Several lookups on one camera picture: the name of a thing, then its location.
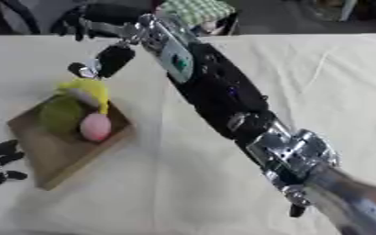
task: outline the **robotic arm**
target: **robotic arm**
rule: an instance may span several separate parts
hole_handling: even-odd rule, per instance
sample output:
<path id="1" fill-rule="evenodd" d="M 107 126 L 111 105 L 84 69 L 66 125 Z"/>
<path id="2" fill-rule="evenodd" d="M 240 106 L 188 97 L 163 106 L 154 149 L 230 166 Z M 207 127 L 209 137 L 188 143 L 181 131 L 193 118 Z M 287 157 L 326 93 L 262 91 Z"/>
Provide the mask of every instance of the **robotic arm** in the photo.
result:
<path id="1" fill-rule="evenodd" d="M 290 131 L 269 110 L 267 96 L 222 53 L 198 40 L 175 15 L 146 14 L 136 24 L 114 26 L 86 19 L 83 28 L 107 31 L 120 41 L 84 66 L 82 77 L 110 77 L 134 56 L 140 43 L 168 72 L 173 85 L 198 114 L 238 147 L 291 202 L 291 217 L 314 206 L 341 234 L 376 234 L 376 186 L 338 169 L 338 155 L 314 132 Z"/>

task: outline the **white tablecloth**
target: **white tablecloth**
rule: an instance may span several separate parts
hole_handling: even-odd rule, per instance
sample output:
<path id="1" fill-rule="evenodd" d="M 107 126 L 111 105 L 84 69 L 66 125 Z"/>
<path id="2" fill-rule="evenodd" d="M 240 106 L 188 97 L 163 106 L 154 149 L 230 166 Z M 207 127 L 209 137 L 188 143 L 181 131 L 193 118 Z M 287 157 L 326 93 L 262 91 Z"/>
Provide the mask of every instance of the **white tablecloth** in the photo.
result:
<path id="1" fill-rule="evenodd" d="M 376 184 L 376 35 L 208 40 L 286 124 L 326 137 L 346 172 Z M 107 44 L 0 37 L 0 141 L 11 138 L 10 118 L 70 79 L 70 62 Z M 207 127 L 145 51 L 137 55 L 107 81 L 134 136 L 50 192 L 32 178 L 2 185 L 0 234 L 337 234 L 314 208 L 289 218 L 289 203 L 258 166 Z M 27 161 L 9 168 L 31 172 Z"/>

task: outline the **wooden board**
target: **wooden board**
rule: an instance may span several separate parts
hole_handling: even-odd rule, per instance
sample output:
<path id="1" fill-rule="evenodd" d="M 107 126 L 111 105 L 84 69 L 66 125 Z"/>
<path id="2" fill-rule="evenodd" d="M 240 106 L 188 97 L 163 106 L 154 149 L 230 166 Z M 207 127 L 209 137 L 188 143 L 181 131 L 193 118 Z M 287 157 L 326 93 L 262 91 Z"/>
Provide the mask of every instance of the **wooden board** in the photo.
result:
<path id="1" fill-rule="evenodd" d="M 63 136 L 51 134 L 39 122 L 39 112 L 46 102 L 7 123 L 27 154 L 37 186 L 43 189 L 54 188 L 130 132 L 129 121 L 110 102 L 108 117 L 112 132 L 103 142 L 84 140 L 79 133 Z"/>

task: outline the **green ball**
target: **green ball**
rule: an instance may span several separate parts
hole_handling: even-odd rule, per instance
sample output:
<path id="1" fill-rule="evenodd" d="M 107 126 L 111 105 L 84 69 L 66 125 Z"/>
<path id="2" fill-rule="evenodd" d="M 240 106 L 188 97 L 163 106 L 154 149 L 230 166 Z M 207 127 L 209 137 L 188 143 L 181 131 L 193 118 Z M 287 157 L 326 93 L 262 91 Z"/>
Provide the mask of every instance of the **green ball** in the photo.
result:
<path id="1" fill-rule="evenodd" d="M 51 99 L 41 109 L 41 124 L 52 133 L 67 134 L 77 129 L 84 116 L 84 110 L 78 101 L 62 95 Z"/>

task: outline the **black cable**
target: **black cable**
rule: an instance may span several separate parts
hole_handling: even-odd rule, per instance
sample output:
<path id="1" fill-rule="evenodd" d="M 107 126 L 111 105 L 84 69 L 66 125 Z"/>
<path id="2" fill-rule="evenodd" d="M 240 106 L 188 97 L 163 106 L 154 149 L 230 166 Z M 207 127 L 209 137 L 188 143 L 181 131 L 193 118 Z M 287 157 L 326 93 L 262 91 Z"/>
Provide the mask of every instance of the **black cable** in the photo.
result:
<path id="1" fill-rule="evenodd" d="M 18 0 L 0 0 L 0 2 L 16 12 L 24 20 L 31 34 L 38 35 L 41 33 L 37 20 L 26 6 L 21 4 Z"/>

